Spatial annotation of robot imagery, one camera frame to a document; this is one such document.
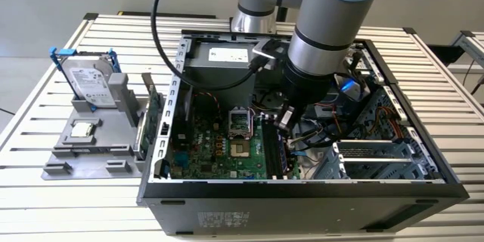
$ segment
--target metal frame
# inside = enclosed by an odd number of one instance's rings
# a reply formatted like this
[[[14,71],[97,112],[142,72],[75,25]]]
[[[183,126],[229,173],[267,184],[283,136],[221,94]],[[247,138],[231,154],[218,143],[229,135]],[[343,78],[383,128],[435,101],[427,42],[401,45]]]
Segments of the metal frame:
[[[181,29],[227,30],[225,19],[158,18],[157,24],[161,43],[171,60]],[[277,32],[289,35],[293,26],[291,23],[278,23]],[[145,90],[138,76],[141,71],[154,72],[155,88],[166,92],[170,75],[165,66],[159,65],[149,33],[149,18],[99,15],[83,30],[77,28],[67,44],[75,44],[77,50],[87,51],[106,51],[113,47],[121,52],[121,68],[129,75],[129,88],[134,93],[142,95],[142,89]],[[369,233],[342,235],[343,237],[323,233],[297,236],[227,236],[223,240],[484,240],[484,122],[478,113],[465,102],[467,99],[455,92],[454,85],[458,84],[449,82],[435,68],[433,57],[429,58],[421,51],[426,46],[421,45],[419,48],[401,28],[362,27],[357,38],[373,41],[421,123],[463,183],[470,199],[395,234]],[[11,239],[19,240],[65,241],[71,240],[71,237],[82,241],[134,240],[139,237],[145,240],[166,239],[150,212],[135,207],[139,179],[41,180],[41,167],[49,157],[46,148],[53,146],[58,138],[58,128],[63,127],[71,111],[66,106],[71,97],[65,91],[69,87],[53,71],[50,67],[0,138],[0,214],[6,219],[0,224],[0,233],[10,233]]]

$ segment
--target black cable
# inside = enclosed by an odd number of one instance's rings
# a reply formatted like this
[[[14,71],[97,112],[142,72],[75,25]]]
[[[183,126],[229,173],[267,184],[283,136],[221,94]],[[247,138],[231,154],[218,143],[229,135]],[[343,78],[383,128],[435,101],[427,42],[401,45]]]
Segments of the black cable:
[[[481,85],[479,85],[479,84],[477,84],[477,85],[475,85],[475,87],[471,89],[471,92],[470,92],[470,94],[471,94],[471,95],[477,92],[478,87],[481,87]]]
[[[0,111],[1,111],[1,112],[5,112],[5,113],[7,113],[7,114],[10,114],[11,116],[14,115],[14,113],[13,113],[13,112],[10,112],[10,111],[7,111],[7,110],[5,110],[5,109],[2,109],[2,108],[0,108]]]
[[[465,76],[463,76],[463,80],[462,80],[462,86],[463,86],[463,87],[465,87],[465,79],[467,78],[469,71],[470,71],[471,65],[474,64],[474,61],[475,61],[475,60],[471,60],[471,63],[470,63],[469,68],[467,68],[467,72],[465,72]]]
[[[186,78],[182,75],[182,73],[174,68],[174,65],[169,61],[169,59],[166,57],[166,54],[165,54],[165,51],[163,51],[163,49],[161,47],[161,43],[159,43],[159,39],[158,39],[158,30],[155,29],[155,12],[158,10],[158,2],[159,2],[159,0],[154,0],[153,9],[150,11],[150,34],[153,36],[153,42],[154,42],[155,49],[158,50],[161,59],[162,59],[165,65],[167,66],[169,70],[179,78],[179,80],[183,81],[187,85],[193,86],[194,88],[206,90],[206,91],[226,90],[226,89],[230,89],[230,88],[241,85],[247,80],[247,78],[251,76],[251,74],[254,73],[253,70],[249,70],[246,75],[241,79],[238,79],[235,82],[233,82],[230,84],[221,85],[221,86],[207,86],[207,85],[202,85],[198,82],[194,82],[193,80]]]

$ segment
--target green circuit board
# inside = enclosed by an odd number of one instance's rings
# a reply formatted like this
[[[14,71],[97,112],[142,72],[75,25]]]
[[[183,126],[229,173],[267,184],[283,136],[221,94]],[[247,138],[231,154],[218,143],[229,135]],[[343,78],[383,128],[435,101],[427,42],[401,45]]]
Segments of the green circuit board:
[[[214,130],[211,122],[197,118],[190,150],[173,155],[171,179],[266,179],[258,119],[254,119],[253,129],[250,140],[230,140],[226,124]],[[230,150],[231,147],[237,150],[237,145],[242,146],[239,153]]]

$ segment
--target gray floor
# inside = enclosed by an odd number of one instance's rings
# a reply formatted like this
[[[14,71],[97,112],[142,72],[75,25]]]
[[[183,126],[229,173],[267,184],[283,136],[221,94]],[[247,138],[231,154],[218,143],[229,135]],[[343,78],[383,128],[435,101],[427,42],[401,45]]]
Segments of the gray floor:
[[[50,63],[47,58],[0,57],[0,108],[15,112]],[[10,119],[0,112],[0,131]]]

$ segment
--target connector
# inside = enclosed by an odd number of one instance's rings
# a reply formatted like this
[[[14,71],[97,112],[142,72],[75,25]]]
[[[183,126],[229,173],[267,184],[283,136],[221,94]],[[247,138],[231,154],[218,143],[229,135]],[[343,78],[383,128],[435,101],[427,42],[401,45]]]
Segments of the connector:
[[[249,63],[249,69],[253,73],[257,73],[262,70],[263,66],[269,62],[269,58],[263,57],[262,55],[257,55]]]

